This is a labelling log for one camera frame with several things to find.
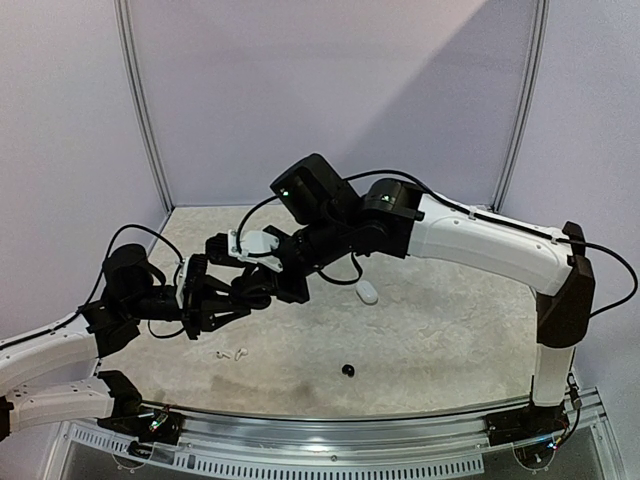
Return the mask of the black oval charging case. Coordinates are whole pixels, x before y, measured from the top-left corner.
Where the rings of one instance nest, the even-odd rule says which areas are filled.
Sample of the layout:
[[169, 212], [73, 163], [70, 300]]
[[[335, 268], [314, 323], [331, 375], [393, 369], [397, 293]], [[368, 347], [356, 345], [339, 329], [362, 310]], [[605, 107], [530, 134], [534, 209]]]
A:
[[271, 295], [262, 285], [250, 285], [236, 278], [231, 283], [230, 296], [252, 310], [264, 310], [271, 304]]

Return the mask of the white earbud charging case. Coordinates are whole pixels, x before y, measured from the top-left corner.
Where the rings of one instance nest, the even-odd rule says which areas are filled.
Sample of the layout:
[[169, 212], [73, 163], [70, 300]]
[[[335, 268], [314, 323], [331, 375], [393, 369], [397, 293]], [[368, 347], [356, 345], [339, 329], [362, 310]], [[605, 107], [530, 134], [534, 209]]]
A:
[[374, 286], [366, 280], [356, 283], [355, 291], [358, 298], [366, 305], [375, 305], [379, 300], [379, 295]]

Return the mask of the black earbud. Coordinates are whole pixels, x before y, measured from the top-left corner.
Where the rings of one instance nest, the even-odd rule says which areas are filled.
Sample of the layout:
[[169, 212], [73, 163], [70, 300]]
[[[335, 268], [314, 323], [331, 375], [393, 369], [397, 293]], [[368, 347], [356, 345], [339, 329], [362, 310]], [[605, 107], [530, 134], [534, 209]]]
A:
[[342, 367], [342, 374], [348, 377], [353, 377], [355, 375], [355, 369], [351, 365], [344, 365]]

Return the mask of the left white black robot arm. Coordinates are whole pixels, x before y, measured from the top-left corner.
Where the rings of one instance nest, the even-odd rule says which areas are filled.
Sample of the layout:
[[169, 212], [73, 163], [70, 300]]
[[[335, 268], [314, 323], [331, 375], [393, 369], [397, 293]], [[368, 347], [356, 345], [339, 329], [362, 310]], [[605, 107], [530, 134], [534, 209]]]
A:
[[1, 436], [33, 426], [93, 418], [99, 426], [143, 442], [175, 443], [183, 418], [169, 408], [147, 408], [133, 383], [108, 370], [49, 387], [32, 380], [59, 368], [102, 360], [122, 351], [140, 334], [143, 320], [179, 322], [187, 336], [249, 313], [229, 285], [207, 275], [209, 264], [245, 266], [233, 248], [195, 254], [169, 284], [139, 244], [126, 244], [102, 264], [101, 297], [40, 331], [1, 343]]

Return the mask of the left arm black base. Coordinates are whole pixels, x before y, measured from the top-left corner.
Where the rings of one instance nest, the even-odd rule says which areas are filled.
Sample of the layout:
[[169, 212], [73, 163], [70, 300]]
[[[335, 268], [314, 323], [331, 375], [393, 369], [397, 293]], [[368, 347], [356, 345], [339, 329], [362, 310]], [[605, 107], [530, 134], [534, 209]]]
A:
[[97, 424], [103, 429], [135, 437], [139, 443], [162, 443], [177, 445], [179, 443], [186, 417], [170, 407], [141, 407], [131, 414], [113, 414], [108, 418], [98, 419]]

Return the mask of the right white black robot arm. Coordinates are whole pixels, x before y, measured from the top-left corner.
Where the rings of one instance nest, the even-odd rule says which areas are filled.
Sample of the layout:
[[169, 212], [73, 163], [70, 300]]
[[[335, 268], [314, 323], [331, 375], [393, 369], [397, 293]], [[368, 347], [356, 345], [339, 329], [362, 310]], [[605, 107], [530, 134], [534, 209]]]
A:
[[516, 222], [443, 197], [408, 174], [376, 175], [360, 195], [323, 156], [312, 154], [270, 185], [300, 230], [282, 237], [250, 231], [232, 244], [278, 273], [318, 271], [348, 253], [383, 253], [458, 263], [532, 288], [536, 364], [531, 403], [516, 422], [524, 435], [539, 435], [555, 420], [591, 315], [595, 277], [581, 227]]

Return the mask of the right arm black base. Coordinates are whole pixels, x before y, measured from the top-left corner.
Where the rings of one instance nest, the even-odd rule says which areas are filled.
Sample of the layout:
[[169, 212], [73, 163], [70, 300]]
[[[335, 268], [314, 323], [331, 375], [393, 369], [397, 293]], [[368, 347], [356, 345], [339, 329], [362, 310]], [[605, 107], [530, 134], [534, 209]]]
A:
[[491, 446], [515, 443], [564, 430], [568, 426], [562, 405], [539, 407], [529, 403], [484, 417]]

